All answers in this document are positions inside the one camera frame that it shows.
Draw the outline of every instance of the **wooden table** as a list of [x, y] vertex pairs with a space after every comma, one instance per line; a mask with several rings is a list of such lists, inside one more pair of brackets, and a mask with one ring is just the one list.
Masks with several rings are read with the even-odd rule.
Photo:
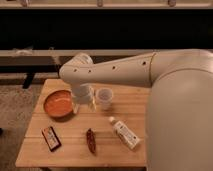
[[[94, 89], [109, 87], [114, 92], [112, 108], [95, 112], [86, 105], [79, 107], [78, 113], [66, 122], [58, 122], [48, 117], [43, 110], [45, 98], [56, 90], [70, 90], [70, 86], [60, 79], [46, 80], [21, 146], [17, 167], [144, 167], [145, 130], [144, 113], [149, 89], [129, 86], [92, 84]], [[109, 116], [122, 120], [141, 138], [141, 144], [131, 151], [125, 146], [108, 121]], [[62, 146], [50, 152], [41, 130], [53, 126]], [[92, 128], [96, 134], [97, 155], [90, 153], [85, 138]]]

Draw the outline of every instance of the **orange bowl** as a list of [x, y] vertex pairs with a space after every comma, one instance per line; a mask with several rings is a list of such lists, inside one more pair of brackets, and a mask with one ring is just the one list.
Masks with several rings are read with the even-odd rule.
[[44, 111], [51, 117], [60, 118], [73, 112], [71, 92], [59, 90], [51, 93], [44, 101]]

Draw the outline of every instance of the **paper cup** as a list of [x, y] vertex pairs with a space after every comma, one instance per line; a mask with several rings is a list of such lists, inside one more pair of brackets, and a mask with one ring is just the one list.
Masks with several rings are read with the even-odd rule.
[[108, 110], [111, 106], [113, 91], [110, 88], [100, 88], [96, 90], [96, 102], [102, 110]]

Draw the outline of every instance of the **dark background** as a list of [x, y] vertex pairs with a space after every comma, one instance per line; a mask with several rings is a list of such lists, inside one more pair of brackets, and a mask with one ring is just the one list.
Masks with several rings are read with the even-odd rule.
[[213, 10], [0, 10], [0, 50], [212, 48]]

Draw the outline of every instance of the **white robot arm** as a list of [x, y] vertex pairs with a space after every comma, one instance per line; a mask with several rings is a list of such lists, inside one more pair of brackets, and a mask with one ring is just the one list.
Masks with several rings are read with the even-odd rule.
[[79, 54], [61, 78], [76, 102], [91, 100], [87, 83], [151, 87], [146, 111], [148, 171], [213, 170], [213, 54], [169, 50], [93, 64]]

